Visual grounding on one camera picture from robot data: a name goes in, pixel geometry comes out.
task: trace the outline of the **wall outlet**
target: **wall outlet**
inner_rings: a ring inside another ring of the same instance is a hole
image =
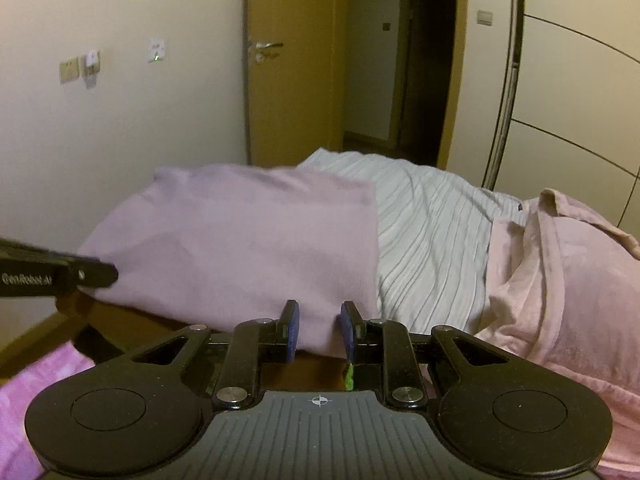
[[[80,77],[80,63],[77,57],[60,63],[60,82],[66,83]]]
[[[164,59],[164,40],[149,40],[148,57],[149,63]]]
[[[82,77],[95,75],[100,72],[100,51],[92,50],[80,57]]]

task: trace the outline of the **wall socket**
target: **wall socket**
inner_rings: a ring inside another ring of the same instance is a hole
[[[100,51],[92,50],[89,54],[80,56],[82,77],[95,75],[100,72]]]
[[[80,63],[77,57],[60,63],[60,82],[66,83],[80,77]]]

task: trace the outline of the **striped duvet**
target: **striped duvet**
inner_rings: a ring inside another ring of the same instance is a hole
[[[494,218],[524,225],[520,201],[452,173],[381,155],[317,150],[300,164],[376,185],[378,311],[410,332],[438,324],[478,331]]]

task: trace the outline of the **pink fabric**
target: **pink fabric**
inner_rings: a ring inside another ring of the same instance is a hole
[[[378,315],[374,185],[328,173],[164,168],[79,252],[120,273],[97,299],[217,330],[277,318],[297,300],[298,348],[319,354],[344,355],[335,319],[345,300]]]
[[[42,390],[93,365],[66,343],[0,388],[0,480],[32,480],[43,472],[24,433],[24,414]]]
[[[640,478],[640,246],[557,191],[526,207],[524,228],[494,221],[477,336],[598,393],[614,419],[599,471]]]

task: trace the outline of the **door handle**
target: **door handle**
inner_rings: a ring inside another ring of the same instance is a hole
[[[281,47],[281,46],[284,46],[284,43],[282,43],[281,41],[277,42],[277,43],[263,43],[261,41],[256,41],[255,42],[255,47],[258,50],[261,50],[263,48],[276,48],[276,47]]]

